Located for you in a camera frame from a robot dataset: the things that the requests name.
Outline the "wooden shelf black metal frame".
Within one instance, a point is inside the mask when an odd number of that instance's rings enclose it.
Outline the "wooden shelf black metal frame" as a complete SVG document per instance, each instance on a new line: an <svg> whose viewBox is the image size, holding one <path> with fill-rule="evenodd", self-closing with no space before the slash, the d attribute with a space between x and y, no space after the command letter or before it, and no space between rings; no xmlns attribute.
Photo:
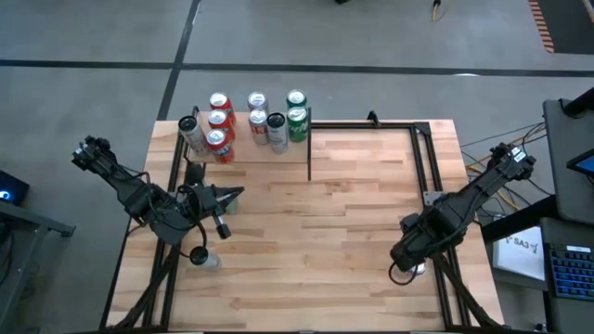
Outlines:
<svg viewBox="0 0 594 334"><path fill-rule="evenodd" d="M205 163L207 173L215 171L287 173L289 180L308 181L310 179L308 142L290 142L284 153L277 154L269 145L258 145L254 142L248 117L248 112L236 113L237 122L234 127L236 139L232 144L235 158L231 163L219 163L213 155L200 157L191 148L185 157L192 162Z"/></svg>

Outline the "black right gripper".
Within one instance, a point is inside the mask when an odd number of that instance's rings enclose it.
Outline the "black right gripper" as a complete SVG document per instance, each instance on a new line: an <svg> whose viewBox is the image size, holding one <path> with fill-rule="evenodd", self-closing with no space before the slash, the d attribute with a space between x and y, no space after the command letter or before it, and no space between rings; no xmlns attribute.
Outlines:
<svg viewBox="0 0 594 334"><path fill-rule="evenodd" d="M431 225L425 212L406 216L401 220L400 227L403 236L393 245L390 255L402 272L446 249L442 243L443 236Z"/></svg>

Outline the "black device blue light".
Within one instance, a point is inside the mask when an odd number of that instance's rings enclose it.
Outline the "black device blue light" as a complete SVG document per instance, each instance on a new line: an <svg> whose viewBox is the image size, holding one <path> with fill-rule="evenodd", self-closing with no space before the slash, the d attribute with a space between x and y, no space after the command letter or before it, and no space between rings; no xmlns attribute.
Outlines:
<svg viewBox="0 0 594 334"><path fill-rule="evenodd" d="M20 206L27 197L30 185L17 177L0 171L0 200Z"/></svg>

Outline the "grey metal bench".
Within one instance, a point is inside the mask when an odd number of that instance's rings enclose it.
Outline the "grey metal bench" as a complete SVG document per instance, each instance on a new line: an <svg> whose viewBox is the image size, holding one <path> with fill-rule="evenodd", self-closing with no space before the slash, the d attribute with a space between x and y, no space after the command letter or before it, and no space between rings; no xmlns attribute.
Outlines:
<svg viewBox="0 0 594 334"><path fill-rule="evenodd" d="M7 334L48 232L71 237L72 225L0 200L0 334Z"/></svg>

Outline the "monitor with blue screen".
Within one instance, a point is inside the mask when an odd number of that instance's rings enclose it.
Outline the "monitor with blue screen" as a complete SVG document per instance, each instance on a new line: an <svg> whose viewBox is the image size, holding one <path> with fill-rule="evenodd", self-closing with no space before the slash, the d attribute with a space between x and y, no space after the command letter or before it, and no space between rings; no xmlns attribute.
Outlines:
<svg viewBox="0 0 594 334"><path fill-rule="evenodd" d="M594 178L594 148L569 160L566 168Z"/></svg>

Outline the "black mat orange striped edge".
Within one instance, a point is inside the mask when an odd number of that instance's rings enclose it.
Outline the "black mat orange striped edge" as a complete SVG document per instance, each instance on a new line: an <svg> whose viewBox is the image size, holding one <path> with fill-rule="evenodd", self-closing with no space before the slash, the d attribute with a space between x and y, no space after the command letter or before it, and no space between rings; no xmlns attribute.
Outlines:
<svg viewBox="0 0 594 334"><path fill-rule="evenodd" d="M549 53L594 55L594 0L528 0Z"/></svg>

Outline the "white SA3 paper sheet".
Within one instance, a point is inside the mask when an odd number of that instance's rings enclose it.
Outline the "white SA3 paper sheet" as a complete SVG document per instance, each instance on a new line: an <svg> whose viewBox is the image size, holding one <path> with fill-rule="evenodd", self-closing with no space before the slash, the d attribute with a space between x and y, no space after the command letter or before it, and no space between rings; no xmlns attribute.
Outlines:
<svg viewBox="0 0 594 334"><path fill-rule="evenodd" d="M494 242L493 266L545 281L541 228L531 227Z"/></svg>

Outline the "white Celsius Arctic Vibe can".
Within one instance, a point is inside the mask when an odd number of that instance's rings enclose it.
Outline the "white Celsius Arctic Vibe can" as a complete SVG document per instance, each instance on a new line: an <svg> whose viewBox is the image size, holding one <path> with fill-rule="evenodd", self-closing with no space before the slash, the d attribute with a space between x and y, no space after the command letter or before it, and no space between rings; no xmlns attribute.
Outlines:
<svg viewBox="0 0 594 334"><path fill-rule="evenodd" d="M197 246L189 254L189 260L198 268L210 271L217 271L221 267L221 259L206 247Z"/></svg>
<svg viewBox="0 0 594 334"><path fill-rule="evenodd" d="M280 112L271 113L266 119L266 126L272 150L277 154L284 153L289 147L286 117Z"/></svg>

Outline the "white orange Celsius can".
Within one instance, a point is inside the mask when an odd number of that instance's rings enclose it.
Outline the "white orange Celsius can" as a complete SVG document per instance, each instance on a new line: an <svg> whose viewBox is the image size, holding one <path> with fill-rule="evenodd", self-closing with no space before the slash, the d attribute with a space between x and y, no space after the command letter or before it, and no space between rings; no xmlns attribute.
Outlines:
<svg viewBox="0 0 594 334"><path fill-rule="evenodd" d="M207 156L210 154L205 134L195 116L187 115L181 118L178 122L178 131L196 155Z"/></svg>

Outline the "red Fanta strawberry can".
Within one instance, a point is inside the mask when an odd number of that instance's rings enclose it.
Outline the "red Fanta strawberry can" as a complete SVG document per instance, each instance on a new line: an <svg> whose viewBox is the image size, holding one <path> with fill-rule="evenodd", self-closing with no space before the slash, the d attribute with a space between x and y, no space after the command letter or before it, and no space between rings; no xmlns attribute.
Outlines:
<svg viewBox="0 0 594 334"><path fill-rule="evenodd" d="M224 110L212 110L208 116L208 123L212 129L219 129L224 131L231 142L235 140L235 131L233 128L233 123Z"/></svg>
<svg viewBox="0 0 594 334"><path fill-rule="evenodd" d="M206 135L206 141L217 162L231 163L234 160L232 143L224 130L210 130Z"/></svg>
<svg viewBox="0 0 594 334"><path fill-rule="evenodd" d="M226 116L229 120L235 124L236 123L236 115L233 109L232 102L228 95L223 92L215 92L209 98L209 104L212 110L220 109L226 113Z"/></svg>

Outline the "grey side table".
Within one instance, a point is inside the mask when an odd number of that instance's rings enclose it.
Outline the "grey side table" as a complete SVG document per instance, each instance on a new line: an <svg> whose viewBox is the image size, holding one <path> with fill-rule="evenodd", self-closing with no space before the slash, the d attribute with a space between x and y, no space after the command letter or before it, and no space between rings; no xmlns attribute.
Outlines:
<svg viewBox="0 0 594 334"><path fill-rule="evenodd" d="M567 163L594 149L594 110L575 119L563 112L568 99L543 102L550 163L559 216L564 220L594 225L594 185L567 168Z"/></svg>

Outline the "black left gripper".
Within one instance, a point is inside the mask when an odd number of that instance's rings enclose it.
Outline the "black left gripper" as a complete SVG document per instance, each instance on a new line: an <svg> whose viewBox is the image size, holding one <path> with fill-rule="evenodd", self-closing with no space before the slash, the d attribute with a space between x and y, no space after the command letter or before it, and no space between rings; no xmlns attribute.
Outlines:
<svg viewBox="0 0 594 334"><path fill-rule="evenodd" d="M204 182L205 164L189 162L186 168L186 185L178 187L185 198L182 201L185 213L194 226L201 225L204 218L213 217L216 232L221 239L231 236L229 226L224 222L226 208L244 190L243 186L218 187Z"/></svg>

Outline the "backlit computer keyboard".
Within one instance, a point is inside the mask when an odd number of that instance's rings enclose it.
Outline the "backlit computer keyboard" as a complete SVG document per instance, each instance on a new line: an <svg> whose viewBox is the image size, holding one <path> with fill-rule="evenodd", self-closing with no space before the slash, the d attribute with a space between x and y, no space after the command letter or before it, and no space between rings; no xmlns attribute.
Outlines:
<svg viewBox="0 0 594 334"><path fill-rule="evenodd" d="M546 244L547 276L557 298L594 302L594 250Z"/></svg>

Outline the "black side desk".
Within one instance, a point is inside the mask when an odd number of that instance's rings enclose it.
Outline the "black side desk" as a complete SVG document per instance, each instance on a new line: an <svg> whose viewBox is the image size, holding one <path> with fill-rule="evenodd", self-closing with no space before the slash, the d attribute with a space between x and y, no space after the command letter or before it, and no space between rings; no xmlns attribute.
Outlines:
<svg viewBox="0 0 594 334"><path fill-rule="evenodd" d="M564 220L559 216L554 195L487 225L483 228L484 241L496 241L535 226L542 232L549 330L559 334L594 334L594 302L555 297L548 281L546 260L547 243L585 246L594 250L594 225Z"/></svg>

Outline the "black aluminium table frame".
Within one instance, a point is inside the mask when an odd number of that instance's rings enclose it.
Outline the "black aluminium table frame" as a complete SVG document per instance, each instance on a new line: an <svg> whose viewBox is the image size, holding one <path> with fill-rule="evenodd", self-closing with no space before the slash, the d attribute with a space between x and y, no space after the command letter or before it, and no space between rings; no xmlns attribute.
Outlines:
<svg viewBox="0 0 594 334"><path fill-rule="evenodd" d="M315 121L306 140L310 179L287 173L207 173L243 186L231 230L212 219L191 231L172 270L136 322L138 331L408 331L473 323L443 273L407 283L389 274L399 221L424 191L467 181L454 124L441 121ZM191 250L221 259L198 268Z"/></svg>

